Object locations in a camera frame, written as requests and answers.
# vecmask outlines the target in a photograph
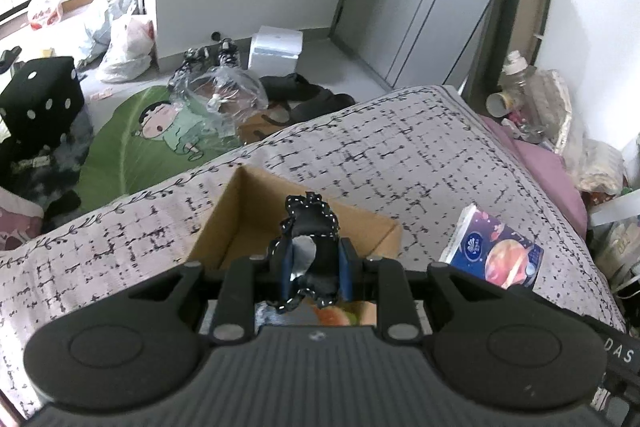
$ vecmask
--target cardboard box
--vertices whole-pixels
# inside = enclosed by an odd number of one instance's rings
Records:
[[[255,167],[237,167],[203,224],[189,260],[225,269],[238,257],[266,253],[287,217],[286,197],[305,195],[307,190]],[[340,237],[350,238],[359,256],[398,256],[402,227],[397,221],[324,195],[322,199],[338,217]]]

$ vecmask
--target black device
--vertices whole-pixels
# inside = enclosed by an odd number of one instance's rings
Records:
[[[335,282],[377,303],[375,328],[256,333],[254,304],[286,294],[286,249],[226,271],[185,263],[33,335],[24,363],[47,404],[27,425],[595,427],[610,425],[590,407],[598,386],[639,388],[640,344],[591,317],[443,263],[360,259],[339,241]]]

